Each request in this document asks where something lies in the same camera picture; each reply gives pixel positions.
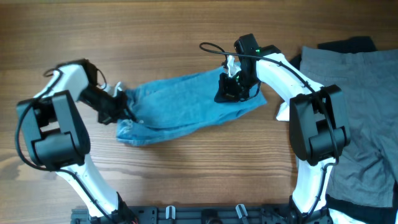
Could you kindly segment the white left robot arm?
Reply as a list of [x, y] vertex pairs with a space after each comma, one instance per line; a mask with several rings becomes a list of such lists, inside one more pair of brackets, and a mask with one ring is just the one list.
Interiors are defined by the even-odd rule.
[[50, 78], [45, 88], [16, 106], [16, 151], [33, 169], [55, 172], [66, 180], [87, 206], [90, 223], [138, 223], [94, 165], [90, 137], [76, 108], [79, 101], [88, 105], [105, 125], [120, 119], [137, 121], [122, 89], [98, 83], [101, 73], [85, 58], [45, 71]]

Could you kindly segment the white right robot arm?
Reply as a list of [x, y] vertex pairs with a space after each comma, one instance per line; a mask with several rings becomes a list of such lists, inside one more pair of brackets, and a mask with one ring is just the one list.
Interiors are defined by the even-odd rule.
[[289, 200], [288, 220], [305, 223], [326, 215], [326, 184], [351, 140], [340, 87], [325, 86], [302, 74], [275, 46], [235, 43], [224, 55], [226, 72], [215, 101], [249, 101], [249, 90], [265, 83], [284, 101], [289, 138], [298, 159], [298, 179]]

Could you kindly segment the light blue denim jeans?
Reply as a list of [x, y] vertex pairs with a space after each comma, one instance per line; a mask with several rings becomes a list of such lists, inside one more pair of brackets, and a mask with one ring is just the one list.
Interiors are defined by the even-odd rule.
[[237, 103], [216, 103], [219, 75], [223, 67], [177, 78], [155, 80], [125, 91], [128, 107], [138, 119], [120, 119], [118, 141], [145, 146], [169, 141], [200, 128], [232, 121], [267, 103], [252, 88], [252, 99]]

